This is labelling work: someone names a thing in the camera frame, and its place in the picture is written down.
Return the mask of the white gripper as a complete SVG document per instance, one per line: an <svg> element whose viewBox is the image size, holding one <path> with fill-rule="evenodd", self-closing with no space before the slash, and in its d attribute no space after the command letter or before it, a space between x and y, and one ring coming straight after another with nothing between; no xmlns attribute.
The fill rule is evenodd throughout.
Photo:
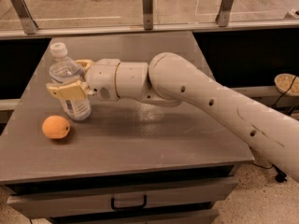
<svg viewBox="0 0 299 224"><path fill-rule="evenodd" d="M89 95L95 95L104 102L119 100L116 90L116 72L121 61L119 59L102 59L94 63L92 60L77 60L77 63L87 71L86 82L77 80L62 84L47 83L50 95L60 100L80 101Z"/></svg>

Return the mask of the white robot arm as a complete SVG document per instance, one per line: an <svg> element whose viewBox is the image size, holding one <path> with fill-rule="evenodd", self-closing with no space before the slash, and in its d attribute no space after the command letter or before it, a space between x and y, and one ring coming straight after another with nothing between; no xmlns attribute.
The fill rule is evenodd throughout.
<svg viewBox="0 0 299 224"><path fill-rule="evenodd" d="M85 76L49 83L52 97L100 101L134 99L176 106L182 102L205 111L278 169L299 181L299 121L222 86L177 54L164 52L150 63L123 63L118 59L87 61Z"/></svg>

